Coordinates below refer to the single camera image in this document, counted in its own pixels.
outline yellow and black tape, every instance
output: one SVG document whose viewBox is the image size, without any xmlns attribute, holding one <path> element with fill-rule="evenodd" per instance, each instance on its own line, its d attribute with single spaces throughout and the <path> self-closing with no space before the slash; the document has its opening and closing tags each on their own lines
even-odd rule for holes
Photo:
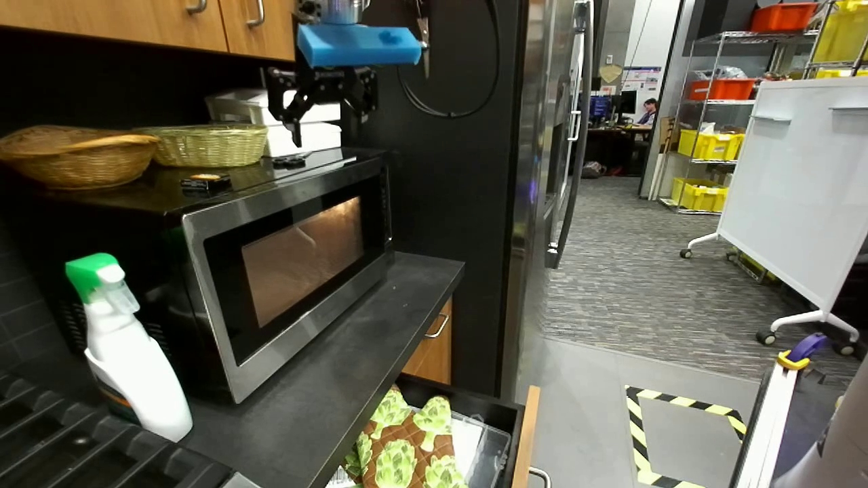
<svg viewBox="0 0 868 488">
<path fill-rule="evenodd" d="M 746 425 L 739 415 L 739 408 L 723 406 L 723 404 L 709 404 L 709 400 L 697 400 L 689 396 L 674 396 L 674 393 L 663 393 L 663 391 L 648 391 L 648 388 L 633 388 L 626 385 L 626 415 L 631 415 L 631 438 L 633 438 L 633 464 L 635 464 L 635 473 L 637 483 L 643 484 L 663 484 L 663 488 L 701 488 L 697 483 L 689 479 L 677 479 L 667 473 L 654 471 L 651 467 L 651 456 L 648 456 L 648 437 L 645 437 L 645 421 L 643 421 L 643 404 L 640 399 L 648 400 L 666 400 L 674 406 L 683 406 L 683 408 L 701 408 L 709 415 L 720 415 L 731 423 L 731 427 L 736 431 L 739 438 L 746 437 Z"/>
</svg>

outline cabinet door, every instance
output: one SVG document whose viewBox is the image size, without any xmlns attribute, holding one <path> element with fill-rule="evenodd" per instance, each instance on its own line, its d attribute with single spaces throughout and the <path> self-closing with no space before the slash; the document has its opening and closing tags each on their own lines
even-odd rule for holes
<svg viewBox="0 0 868 488">
<path fill-rule="evenodd" d="M 216 0 L 0 0 L 0 25 L 226 52 L 221 6 Z"/>
<path fill-rule="evenodd" d="M 296 59 L 296 0 L 221 0 L 229 52 Z"/>
<path fill-rule="evenodd" d="M 453 383 L 453 300 L 447 300 L 434 316 L 426 338 L 407 360 L 404 373 L 424 376 L 439 385 Z"/>
</svg>

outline whiteboard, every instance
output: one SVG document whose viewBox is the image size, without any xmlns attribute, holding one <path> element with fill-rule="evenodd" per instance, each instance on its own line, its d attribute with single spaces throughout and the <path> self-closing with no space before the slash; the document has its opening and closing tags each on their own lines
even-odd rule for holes
<svg viewBox="0 0 868 488">
<path fill-rule="evenodd" d="M 868 78 L 761 86 L 720 232 L 833 308 L 868 232 Z"/>
</svg>

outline refrigerator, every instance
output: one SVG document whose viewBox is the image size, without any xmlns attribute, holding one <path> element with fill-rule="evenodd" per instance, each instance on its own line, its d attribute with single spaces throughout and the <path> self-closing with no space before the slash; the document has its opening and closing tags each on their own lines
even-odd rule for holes
<svg viewBox="0 0 868 488">
<path fill-rule="evenodd" d="M 397 248 L 457 258 L 453 385 L 525 399 L 549 265 L 575 206 L 606 0 L 374 0 L 365 25 L 419 25 L 426 61 L 377 67 L 377 112 L 346 144 L 388 147 Z"/>
</svg>

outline white spray bottle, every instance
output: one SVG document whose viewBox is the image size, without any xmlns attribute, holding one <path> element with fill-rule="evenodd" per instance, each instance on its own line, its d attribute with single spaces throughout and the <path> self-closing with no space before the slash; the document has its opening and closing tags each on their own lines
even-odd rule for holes
<svg viewBox="0 0 868 488">
<path fill-rule="evenodd" d="M 66 263 L 85 300 L 87 360 L 102 393 L 122 418 L 172 442 L 194 427 L 186 391 L 160 345 L 136 319 L 140 300 L 114 254 L 99 252 Z"/>
</svg>

